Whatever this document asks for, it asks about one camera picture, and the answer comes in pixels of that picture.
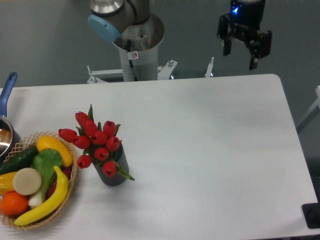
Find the blue light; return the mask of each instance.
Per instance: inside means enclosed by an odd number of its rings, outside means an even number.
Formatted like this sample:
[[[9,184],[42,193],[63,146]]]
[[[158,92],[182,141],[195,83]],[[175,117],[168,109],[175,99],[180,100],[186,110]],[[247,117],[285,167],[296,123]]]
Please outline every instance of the blue light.
[[[239,9],[239,7],[237,6],[236,9],[232,10],[232,12],[234,12],[235,14],[237,14],[237,13],[238,13],[238,9]]]

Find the cucumber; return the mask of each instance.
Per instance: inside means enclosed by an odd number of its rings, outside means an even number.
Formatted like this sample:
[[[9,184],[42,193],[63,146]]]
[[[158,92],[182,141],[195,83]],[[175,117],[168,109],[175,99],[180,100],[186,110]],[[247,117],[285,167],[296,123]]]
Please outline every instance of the cucumber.
[[[38,153],[39,151],[36,145],[22,150],[17,155],[11,157],[8,161],[5,161],[2,166],[0,166],[0,175],[16,172],[24,168],[29,168],[34,156],[36,156]]]

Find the toy vegetable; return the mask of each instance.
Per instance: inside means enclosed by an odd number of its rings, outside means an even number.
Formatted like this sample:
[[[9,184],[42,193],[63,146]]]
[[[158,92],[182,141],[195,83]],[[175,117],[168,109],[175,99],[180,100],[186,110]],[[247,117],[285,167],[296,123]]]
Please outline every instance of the toy vegetable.
[[[71,156],[70,151],[67,149],[67,147],[58,139],[56,139],[53,136],[42,136],[36,141],[36,147],[39,152],[41,152],[44,149],[55,149],[57,150],[63,160],[63,166],[65,168],[68,168],[72,165],[73,159]]]
[[[56,179],[54,166],[59,168],[63,166],[63,159],[55,149],[46,148],[33,159],[31,168],[40,173],[42,184],[40,189],[29,198],[30,207],[37,207],[46,200],[47,191]]]
[[[0,175],[18,171],[20,169],[28,168],[34,156],[39,153],[36,146],[28,147],[17,155],[10,158],[10,161],[5,161],[0,166]]]
[[[16,172],[12,185],[18,194],[31,195],[39,190],[41,181],[41,175],[37,170],[26,167]]]
[[[14,222],[15,225],[25,226],[44,218],[56,210],[66,199],[69,190],[69,180],[58,166],[54,166],[53,168],[57,175],[56,189],[53,195],[40,206],[18,217]]]
[[[0,195],[6,195],[7,193],[15,190],[12,180],[14,179],[16,173],[17,172],[14,171],[0,175]]]
[[[28,208],[27,196],[12,191],[3,196],[0,202],[0,210],[5,215],[15,216],[23,214]]]

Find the fruit basket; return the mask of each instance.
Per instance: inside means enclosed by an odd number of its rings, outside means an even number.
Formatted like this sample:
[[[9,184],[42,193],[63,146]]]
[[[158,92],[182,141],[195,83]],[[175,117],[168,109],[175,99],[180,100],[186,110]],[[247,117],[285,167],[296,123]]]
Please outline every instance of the fruit basket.
[[[78,171],[78,166],[77,166],[78,156],[77,156],[76,148],[74,147],[73,144],[68,143],[65,140],[63,140],[62,138],[60,138],[58,133],[55,133],[55,132],[50,132],[50,131],[39,132],[39,133],[37,132],[35,134],[30,135],[29,137],[25,137],[24,139],[20,140],[20,142],[16,143],[15,147],[12,148],[11,152],[5,158],[4,162],[10,161],[10,159],[13,156],[17,155],[19,152],[21,152],[31,146],[36,145],[37,140],[42,136],[50,136],[50,137],[54,137],[55,139],[60,140],[63,143],[63,145],[66,146],[66,148],[69,150],[69,152],[72,156],[72,171],[71,171],[71,177],[69,180],[68,191],[67,191],[66,197],[63,200],[62,204],[57,209],[55,209],[53,212],[51,212],[46,217],[41,218],[40,220],[35,221],[33,223],[30,223],[28,225],[24,225],[24,226],[15,225],[14,222],[17,218],[7,216],[3,212],[1,212],[1,210],[0,210],[0,222],[2,222],[3,225],[6,225],[6,226],[13,228],[13,229],[16,229],[16,230],[32,230],[32,229],[41,227],[41,226],[46,225],[49,222],[51,222],[55,217],[57,217],[57,215],[65,207],[67,201],[70,198],[70,195],[72,193],[74,185],[75,185],[75,180],[76,180],[77,171]],[[3,199],[3,196],[0,195],[0,203],[1,203],[2,199]]]

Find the wicker basket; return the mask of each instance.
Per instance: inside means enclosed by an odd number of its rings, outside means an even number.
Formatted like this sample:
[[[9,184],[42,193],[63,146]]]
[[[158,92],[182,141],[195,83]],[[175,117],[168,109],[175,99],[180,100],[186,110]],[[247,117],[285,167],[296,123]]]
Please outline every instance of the wicker basket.
[[[29,225],[26,226],[17,226],[14,224],[15,222],[15,218],[10,218],[6,215],[4,215],[1,211],[0,211],[0,222],[2,222],[3,225],[7,225],[10,228],[16,229],[16,230],[31,230],[31,229],[35,229],[38,227],[41,227],[47,223],[49,223],[50,221],[52,221],[60,212],[61,210],[64,208],[64,206],[66,205],[70,194],[74,188],[75,185],[75,180],[76,180],[76,176],[77,176],[77,171],[78,171],[78,166],[77,166],[77,151],[76,148],[73,144],[68,143],[66,141],[64,141],[63,139],[61,139],[59,137],[59,135],[55,132],[39,132],[39,133],[35,133],[30,135],[29,137],[25,137],[24,139],[20,140],[20,142],[15,144],[15,147],[12,148],[11,152],[8,154],[8,156],[5,158],[4,161],[10,161],[10,158],[14,155],[16,155],[17,153],[19,153],[20,151],[35,145],[38,138],[40,138],[41,136],[44,135],[48,135],[48,136],[52,136],[54,138],[59,139],[70,151],[72,158],[73,158],[73,165],[72,165],[72,173],[71,173],[71,179],[69,181],[69,191],[67,193],[67,196],[65,198],[65,200],[63,201],[63,203],[46,219],[41,219],[39,221],[33,222]]]

